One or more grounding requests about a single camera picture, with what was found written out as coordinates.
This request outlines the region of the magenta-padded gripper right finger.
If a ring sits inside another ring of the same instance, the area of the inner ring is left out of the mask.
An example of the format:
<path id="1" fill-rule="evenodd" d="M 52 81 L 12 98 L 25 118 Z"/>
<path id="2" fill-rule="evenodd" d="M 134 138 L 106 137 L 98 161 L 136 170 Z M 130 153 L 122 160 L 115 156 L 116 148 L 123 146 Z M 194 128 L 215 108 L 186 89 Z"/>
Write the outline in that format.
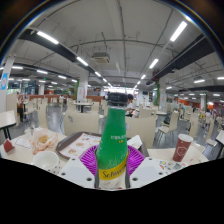
<path id="1" fill-rule="evenodd" d="M 132 146 L 128 147 L 128 151 L 125 177 L 127 188 L 140 188 L 166 176 L 156 159 L 144 156 Z"/>

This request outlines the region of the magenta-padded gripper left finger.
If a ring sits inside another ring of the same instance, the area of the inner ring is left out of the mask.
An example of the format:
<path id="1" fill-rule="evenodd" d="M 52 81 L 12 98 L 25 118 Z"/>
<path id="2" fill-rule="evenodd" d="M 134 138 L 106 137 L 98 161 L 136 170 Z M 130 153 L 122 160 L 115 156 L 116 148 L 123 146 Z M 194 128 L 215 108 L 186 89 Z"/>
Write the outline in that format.
<path id="1" fill-rule="evenodd" d="M 59 176 L 84 188 L 99 186 L 98 166 L 95 151 L 97 145 L 84 151 L 78 158 L 70 158 Z"/>

